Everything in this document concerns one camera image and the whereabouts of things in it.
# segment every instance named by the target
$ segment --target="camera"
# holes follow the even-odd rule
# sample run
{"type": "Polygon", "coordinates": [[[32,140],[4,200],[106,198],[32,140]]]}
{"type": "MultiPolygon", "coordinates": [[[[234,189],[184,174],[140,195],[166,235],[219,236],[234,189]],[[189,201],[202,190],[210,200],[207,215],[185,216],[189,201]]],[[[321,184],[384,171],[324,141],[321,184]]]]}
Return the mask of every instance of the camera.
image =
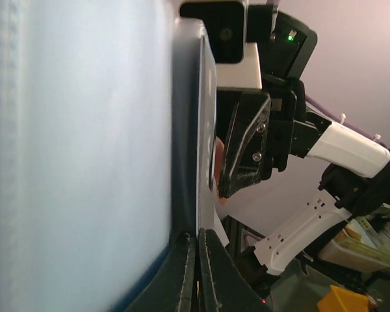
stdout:
{"type": "Polygon", "coordinates": [[[202,20],[217,64],[243,60],[246,45],[245,1],[187,1],[179,9],[183,18],[202,20]]]}

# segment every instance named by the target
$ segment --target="white wall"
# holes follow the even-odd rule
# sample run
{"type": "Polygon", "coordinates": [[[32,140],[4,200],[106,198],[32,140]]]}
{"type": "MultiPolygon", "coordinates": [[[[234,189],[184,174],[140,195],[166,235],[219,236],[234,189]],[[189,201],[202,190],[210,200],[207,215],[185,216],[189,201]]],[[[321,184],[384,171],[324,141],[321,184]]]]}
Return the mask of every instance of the white wall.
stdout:
{"type": "MultiPolygon", "coordinates": [[[[390,0],[282,0],[280,10],[318,34],[302,76],[306,92],[390,146],[390,0]]],[[[218,212],[267,235],[312,195],[326,166],[291,157],[286,171],[240,191],[218,212]]]]}

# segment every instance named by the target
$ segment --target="white plastic bracket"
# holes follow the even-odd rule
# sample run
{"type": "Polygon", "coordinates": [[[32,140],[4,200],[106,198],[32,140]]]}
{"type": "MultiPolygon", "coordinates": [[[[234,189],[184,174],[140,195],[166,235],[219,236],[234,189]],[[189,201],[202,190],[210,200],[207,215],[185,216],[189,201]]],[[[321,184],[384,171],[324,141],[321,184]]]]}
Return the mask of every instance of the white plastic bracket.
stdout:
{"type": "Polygon", "coordinates": [[[332,122],[307,154],[353,171],[374,177],[390,161],[390,151],[354,130],[332,122]]]}
{"type": "Polygon", "coordinates": [[[280,275],[287,265],[309,244],[327,229],[352,214],[335,206],[336,199],[327,191],[318,191],[312,200],[305,204],[273,234],[254,244],[254,254],[267,273],[280,275]]]}
{"type": "Polygon", "coordinates": [[[216,65],[217,88],[261,90],[259,50],[256,43],[246,44],[244,58],[237,64],[216,65]]]}

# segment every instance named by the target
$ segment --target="gray floor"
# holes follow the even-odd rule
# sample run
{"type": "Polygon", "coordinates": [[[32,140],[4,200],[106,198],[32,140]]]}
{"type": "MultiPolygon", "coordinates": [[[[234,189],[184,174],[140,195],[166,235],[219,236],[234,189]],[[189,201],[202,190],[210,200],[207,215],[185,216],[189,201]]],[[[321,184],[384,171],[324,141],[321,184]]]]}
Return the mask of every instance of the gray floor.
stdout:
{"type": "MultiPolygon", "coordinates": [[[[308,267],[308,275],[300,270],[294,260],[272,288],[272,298],[267,303],[275,312],[319,312],[317,303],[330,291],[330,285],[338,285],[332,279],[308,267]]],[[[384,296],[378,312],[390,312],[390,281],[379,280],[371,288],[384,296]]]]}
{"type": "Polygon", "coordinates": [[[330,291],[330,285],[339,285],[321,273],[307,268],[308,275],[294,260],[286,268],[281,279],[272,288],[272,298],[267,298],[270,307],[277,312],[319,312],[317,303],[330,291]]]}

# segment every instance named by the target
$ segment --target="yellow object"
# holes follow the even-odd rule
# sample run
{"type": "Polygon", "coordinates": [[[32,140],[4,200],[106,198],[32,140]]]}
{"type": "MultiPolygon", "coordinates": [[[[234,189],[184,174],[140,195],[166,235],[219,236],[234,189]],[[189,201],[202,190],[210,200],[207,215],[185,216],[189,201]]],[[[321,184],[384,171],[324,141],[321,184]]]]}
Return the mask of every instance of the yellow object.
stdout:
{"type": "Polygon", "coordinates": [[[369,312],[369,298],[331,285],[331,291],[320,302],[320,312],[369,312]]]}

